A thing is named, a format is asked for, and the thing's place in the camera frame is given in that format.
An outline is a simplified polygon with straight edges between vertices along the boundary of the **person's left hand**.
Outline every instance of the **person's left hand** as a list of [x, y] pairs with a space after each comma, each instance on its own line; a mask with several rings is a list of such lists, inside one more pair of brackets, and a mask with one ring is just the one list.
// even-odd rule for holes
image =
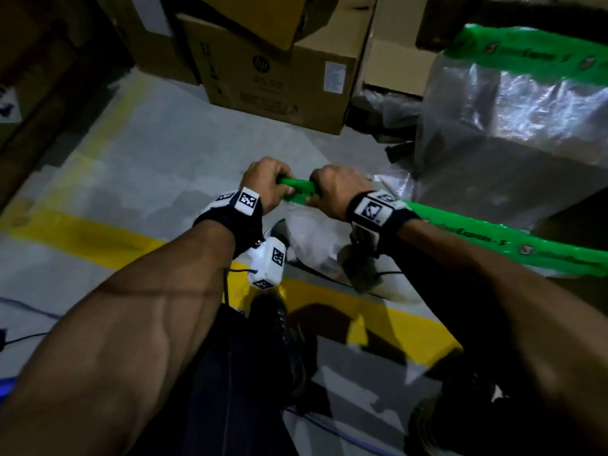
[[247, 187], [260, 195], [263, 214], [270, 213], [283, 198], [291, 197], [295, 190], [283, 184], [277, 184], [277, 177], [293, 177], [291, 169], [282, 161], [264, 157], [249, 165], [241, 180], [241, 187]]

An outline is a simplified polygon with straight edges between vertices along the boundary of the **black pants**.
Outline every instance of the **black pants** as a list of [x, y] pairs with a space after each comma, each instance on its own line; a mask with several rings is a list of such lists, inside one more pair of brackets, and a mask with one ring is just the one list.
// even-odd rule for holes
[[130, 455], [297, 455], [277, 401], [263, 387], [247, 320], [222, 305], [167, 403]]

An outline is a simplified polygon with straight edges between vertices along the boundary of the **green strapping band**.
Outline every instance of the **green strapping band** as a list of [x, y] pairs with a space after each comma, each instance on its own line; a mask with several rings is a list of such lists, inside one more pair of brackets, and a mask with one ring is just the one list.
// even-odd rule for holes
[[608, 86], [608, 47], [528, 27], [467, 24], [443, 54], [542, 81]]
[[[292, 187], [297, 186], [297, 197], [289, 201], [301, 205], [305, 204], [307, 196], [318, 191], [315, 184], [307, 180], [282, 179], [280, 182]], [[467, 218], [414, 202], [406, 203], [422, 219], [439, 229], [502, 254], [520, 264], [553, 269], [576, 276], [608, 275], [608, 252], [544, 240], [505, 225]]]

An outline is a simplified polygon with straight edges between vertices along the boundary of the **hand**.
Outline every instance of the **hand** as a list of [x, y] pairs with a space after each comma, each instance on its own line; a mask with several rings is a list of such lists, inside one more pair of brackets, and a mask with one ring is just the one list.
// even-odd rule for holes
[[247, 187], [260, 195], [263, 214], [270, 213], [283, 198], [291, 197], [295, 190], [283, 184], [277, 184], [277, 177], [293, 177], [291, 169], [282, 161], [264, 157], [249, 165], [241, 179], [241, 187]]
[[321, 197], [308, 197], [306, 204], [340, 221], [346, 221], [346, 209], [350, 201], [357, 194], [371, 190], [371, 184], [365, 176], [349, 167], [327, 165], [315, 169], [310, 180], [321, 187]]

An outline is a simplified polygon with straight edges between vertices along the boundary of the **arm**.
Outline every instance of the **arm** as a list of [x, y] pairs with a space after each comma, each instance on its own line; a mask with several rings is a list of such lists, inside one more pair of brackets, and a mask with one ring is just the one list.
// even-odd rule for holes
[[[359, 173], [325, 167], [310, 203], [345, 220]], [[430, 309], [501, 388], [541, 398], [608, 448], [608, 319], [527, 268], [413, 219], [391, 238], [391, 257]]]
[[[291, 193], [289, 168], [253, 163], [241, 186], [263, 213]], [[0, 413], [3, 454], [121, 454], [162, 407], [207, 336], [235, 239], [203, 221], [118, 271], [62, 318]]]

